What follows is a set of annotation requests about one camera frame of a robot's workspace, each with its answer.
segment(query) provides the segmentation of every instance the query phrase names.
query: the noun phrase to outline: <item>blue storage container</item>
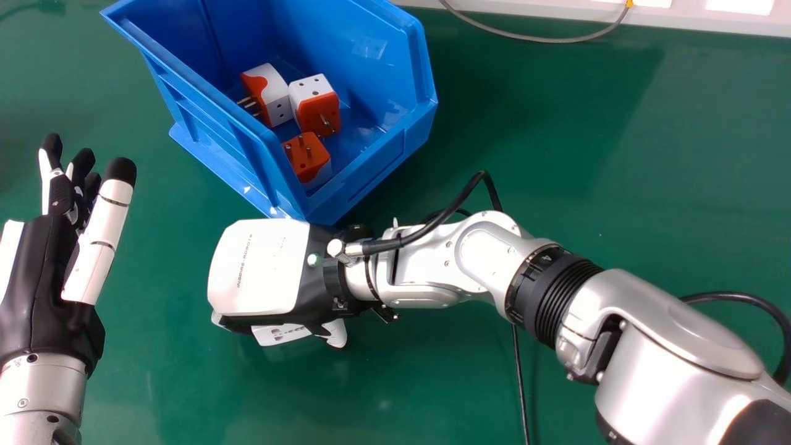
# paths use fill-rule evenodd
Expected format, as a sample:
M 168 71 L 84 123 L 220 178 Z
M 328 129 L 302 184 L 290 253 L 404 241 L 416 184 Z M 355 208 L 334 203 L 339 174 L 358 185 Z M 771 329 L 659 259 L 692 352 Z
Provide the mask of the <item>blue storage container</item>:
M 386 0 L 123 0 L 102 11 L 143 54 L 176 123 L 170 135 L 270 217 L 335 223 L 427 139 L 437 95 L 420 22 Z M 239 74 L 324 73 L 342 130 L 333 178 L 305 192 L 281 143 L 237 101 Z

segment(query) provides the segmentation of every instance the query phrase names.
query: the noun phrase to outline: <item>green tabletop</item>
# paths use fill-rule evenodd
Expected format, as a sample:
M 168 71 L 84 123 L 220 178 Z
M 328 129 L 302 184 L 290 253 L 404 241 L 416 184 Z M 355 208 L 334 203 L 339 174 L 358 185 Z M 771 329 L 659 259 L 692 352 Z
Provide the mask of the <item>green tabletop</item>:
M 99 15 L 107 1 L 0 4 L 0 220 L 39 209 L 35 149 L 125 155 L 138 187 L 98 310 L 104 359 L 89 381 L 86 444 L 518 443 L 509 325 L 490 307 L 347 323 L 262 350 L 210 323 L 215 242 L 259 215 L 168 137 L 138 54 Z M 737 289 L 788 311 L 791 44 L 624 27 L 590 44 L 524 44 L 415 10 L 440 107 L 430 141 L 345 217 L 378 230 L 444 206 L 477 169 L 533 234 L 676 295 Z M 574 35 L 600 24 L 486 17 Z M 478 192 L 465 207 L 486 208 Z M 774 368 L 776 326 L 750 307 L 705 311 Z M 523 335 L 536 443 L 602 443 L 594 388 L 567 382 Z

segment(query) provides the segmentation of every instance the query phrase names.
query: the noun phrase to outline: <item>metal pin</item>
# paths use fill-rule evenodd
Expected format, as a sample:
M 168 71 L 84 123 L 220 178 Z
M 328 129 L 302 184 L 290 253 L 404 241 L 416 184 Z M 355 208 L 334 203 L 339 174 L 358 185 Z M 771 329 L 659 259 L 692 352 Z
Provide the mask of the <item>metal pin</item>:
M 319 114 L 319 117 L 321 118 L 321 121 L 324 122 L 324 126 L 329 128 L 330 131 L 332 131 L 333 133 L 335 133 L 335 129 L 330 125 L 330 121 L 327 120 L 327 118 L 324 117 L 323 114 Z

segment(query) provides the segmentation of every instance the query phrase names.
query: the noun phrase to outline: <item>robotic arm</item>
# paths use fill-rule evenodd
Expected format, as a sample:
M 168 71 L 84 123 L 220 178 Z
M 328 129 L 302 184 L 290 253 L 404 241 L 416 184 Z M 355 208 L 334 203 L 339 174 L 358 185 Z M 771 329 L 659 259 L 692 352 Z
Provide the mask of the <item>robotic arm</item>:
M 343 320 L 486 302 L 556 351 L 569 380 L 598 386 L 613 444 L 785 443 L 791 395 L 722 325 L 652 284 L 535 238 L 508 215 L 435 218 L 373 239 L 285 219 L 240 221 L 212 260 L 212 320 L 262 346 L 313 334 L 346 343 Z
M 90 173 L 83 149 L 64 172 L 62 143 L 39 150 L 43 214 L 0 238 L 0 443 L 75 445 L 85 384 L 104 350 L 95 305 L 127 217 L 137 170 L 125 158 Z

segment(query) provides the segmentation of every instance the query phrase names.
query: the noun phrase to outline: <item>gray cable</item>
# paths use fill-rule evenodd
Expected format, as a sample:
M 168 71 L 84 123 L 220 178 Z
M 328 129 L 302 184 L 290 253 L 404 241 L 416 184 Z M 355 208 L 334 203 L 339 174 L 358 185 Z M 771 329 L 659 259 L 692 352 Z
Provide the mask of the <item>gray cable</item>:
M 588 34 L 587 36 L 580 36 L 580 37 L 570 37 L 568 39 L 548 39 L 546 37 L 527 36 L 525 34 L 517 34 L 515 32 L 508 32 L 508 31 L 503 31 L 501 29 L 492 28 L 489 25 L 484 25 L 483 23 L 471 19 L 466 15 L 460 13 L 458 10 L 453 8 L 453 6 L 450 6 L 448 0 L 439 0 L 439 3 L 442 3 L 442 5 L 451 14 L 455 15 L 456 17 L 458 17 L 463 21 L 466 21 L 467 23 L 475 26 L 478 29 L 482 29 L 487 32 L 492 32 L 493 34 L 497 34 L 498 36 L 508 37 L 509 39 L 526 40 L 528 42 L 536 42 L 538 44 L 578 44 L 580 42 L 587 42 L 589 40 L 594 40 L 594 39 L 598 39 L 599 37 L 606 36 L 614 29 L 618 28 L 619 25 L 621 25 L 621 22 L 626 17 L 626 13 L 628 13 L 629 10 L 631 9 L 629 6 L 630 2 L 627 2 L 626 6 L 623 7 L 623 12 L 621 12 L 621 16 L 618 17 L 618 20 L 613 22 L 612 25 L 609 25 L 605 29 L 602 29 L 601 31 L 598 32 L 594 32 L 593 34 Z

